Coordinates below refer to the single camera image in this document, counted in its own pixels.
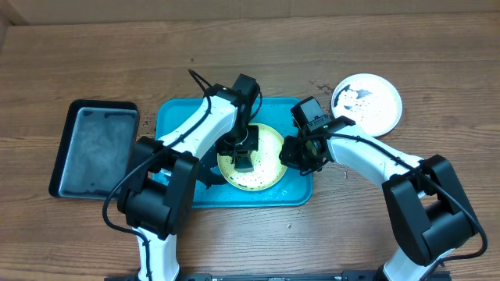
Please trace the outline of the black water tray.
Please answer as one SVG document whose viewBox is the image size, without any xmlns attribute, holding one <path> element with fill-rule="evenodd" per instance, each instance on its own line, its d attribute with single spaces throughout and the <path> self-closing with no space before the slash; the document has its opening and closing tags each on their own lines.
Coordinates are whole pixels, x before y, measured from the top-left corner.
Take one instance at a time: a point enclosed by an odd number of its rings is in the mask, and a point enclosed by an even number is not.
<svg viewBox="0 0 500 281">
<path fill-rule="evenodd" d="M 73 101 L 48 192 L 53 197 L 106 199 L 126 174 L 138 121 L 138 107 L 130 101 Z"/>
</svg>

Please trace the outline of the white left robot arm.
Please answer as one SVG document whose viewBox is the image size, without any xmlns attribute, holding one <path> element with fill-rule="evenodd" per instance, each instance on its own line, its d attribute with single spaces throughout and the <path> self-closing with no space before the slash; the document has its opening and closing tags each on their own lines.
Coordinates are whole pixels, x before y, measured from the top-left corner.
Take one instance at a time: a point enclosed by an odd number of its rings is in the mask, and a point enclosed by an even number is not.
<svg viewBox="0 0 500 281">
<path fill-rule="evenodd" d="M 125 176 L 112 189 L 127 227 L 137 237 L 141 267 L 133 280 L 177 280 L 177 234 L 192 208 L 195 185 L 213 178 L 201 160 L 211 148 L 229 156 L 238 171 L 252 171 L 250 155 L 259 148 L 259 129 L 250 123 L 260 86 L 241 74 L 232 87 L 210 84 L 190 72 L 203 91 L 200 107 L 184 123 L 158 140 L 141 137 Z"/>
</svg>

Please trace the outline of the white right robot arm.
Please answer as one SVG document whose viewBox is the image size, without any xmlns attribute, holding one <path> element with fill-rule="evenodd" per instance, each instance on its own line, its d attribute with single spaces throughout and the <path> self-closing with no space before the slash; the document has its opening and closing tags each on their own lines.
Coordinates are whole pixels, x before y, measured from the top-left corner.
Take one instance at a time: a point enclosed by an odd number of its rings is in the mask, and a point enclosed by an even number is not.
<svg viewBox="0 0 500 281">
<path fill-rule="evenodd" d="M 423 159 L 400 152 L 367 134 L 347 117 L 333 118 L 309 97 L 291 108 L 295 137 L 285 137 L 279 159 L 301 175 L 328 162 L 354 169 L 383 194 L 398 250 L 373 273 L 375 280 L 446 280 L 438 266 L 476 234 L 481 256 L 488 246 L 484 229 L 452 164 L 440 155 Z"/>
</svg>

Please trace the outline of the teal plastic tray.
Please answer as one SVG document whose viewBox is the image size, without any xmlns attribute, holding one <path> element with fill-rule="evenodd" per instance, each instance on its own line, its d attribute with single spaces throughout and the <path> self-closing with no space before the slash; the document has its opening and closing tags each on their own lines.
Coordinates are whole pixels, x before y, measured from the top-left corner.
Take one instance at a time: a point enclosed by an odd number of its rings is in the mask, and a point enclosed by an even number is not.
<svg viewBox="0 0 500 281">
<path fill-rule="evenodd" d="M 292 125 L 291 108 L 300 100 L 292 97 L 264 98 L 253 108 L 259 113 L 257 123 L 274 128 L 281 136 L 296 135 Z M 198 98 L 179 98 L 165 102 L 157 113 L 156 137 L 175 130 L 200 106 Z M 250 208 L 298 206 L 306 203 L 313 194 L 313 176 L 301 176 L 296 169 L 289 169 L 273 186 L 260 191 L 241 190 L 229 183 L 207 187 L 198 181 L 195 186 L 193 208 Z"/>
</svg>

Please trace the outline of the yellow-green plate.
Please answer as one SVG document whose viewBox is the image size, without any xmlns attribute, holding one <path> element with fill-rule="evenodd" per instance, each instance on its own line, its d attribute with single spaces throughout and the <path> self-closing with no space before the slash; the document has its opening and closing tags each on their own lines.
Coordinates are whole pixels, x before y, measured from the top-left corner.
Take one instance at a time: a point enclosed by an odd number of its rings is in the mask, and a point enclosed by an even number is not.
<svg viewBox="0 0 500 281">
<path fill-rule="evenodd" d="M 261 191 L 273 186 L 287 170 L 279 159 L 283 137 L 268 125 L 256 123 L 256 126 L 259 127 L 259 149 L 250 154 L 251 172 L 237 172 L 235 165 L 230 163 L 230 156 L 217 155 L 222 176 L 231 185 L 246 191 Z"/>
</svg>

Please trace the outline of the dark green sponge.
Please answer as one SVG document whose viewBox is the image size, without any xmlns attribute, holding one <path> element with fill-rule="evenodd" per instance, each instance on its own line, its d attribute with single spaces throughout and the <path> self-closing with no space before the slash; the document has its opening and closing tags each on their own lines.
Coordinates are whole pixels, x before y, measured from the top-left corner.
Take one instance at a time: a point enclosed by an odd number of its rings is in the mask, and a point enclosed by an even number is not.
<svg viewBox="0 0 500 281">
<path fill-rule="evenodd" d="M 234 170 L 238 173 L 250 173 L 254 171 L 251 155 L 236 154 L 234 157 Z"/>
</svg>

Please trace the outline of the white plate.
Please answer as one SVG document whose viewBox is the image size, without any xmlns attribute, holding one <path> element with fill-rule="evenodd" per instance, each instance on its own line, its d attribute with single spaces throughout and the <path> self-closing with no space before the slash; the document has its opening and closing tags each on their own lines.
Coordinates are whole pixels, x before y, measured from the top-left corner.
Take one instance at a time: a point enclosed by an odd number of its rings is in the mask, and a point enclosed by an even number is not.
<svg viewBox="0 0 500 281">
<path fill-rule="evenodd" d="M 330 103 L 335 118 L 345 116 L 372 137 L 392 131 L 402 117 L 402 98 L 396 87 L 381 76 L 358 73 L 343 79 Z"/>
</svg>

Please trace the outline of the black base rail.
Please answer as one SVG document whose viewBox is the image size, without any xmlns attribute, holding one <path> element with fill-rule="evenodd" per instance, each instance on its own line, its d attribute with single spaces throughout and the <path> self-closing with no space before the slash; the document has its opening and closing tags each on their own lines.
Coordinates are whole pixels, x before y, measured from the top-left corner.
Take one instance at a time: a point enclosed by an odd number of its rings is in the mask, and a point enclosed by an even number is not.
<svg viewBox="0 0 500 281">
<path fill-rule="evenodd" d="M 138 274 L 131 276 L 105 277 L 105 281 L 138 281 Z M 178 281 L 372 281 L 382 280 L 376 278 L 376 271 L 343 271 L 335 274 L 319 275 L 285 275 L 285 276 L 264 276 L 264 275 L 239 275 L 239 276 L 211 276 L 208 273 L 180 274 Z M 434 273 L 428 280 L 430 281 L 452 281 L 449 272 Z"/>
</svg>

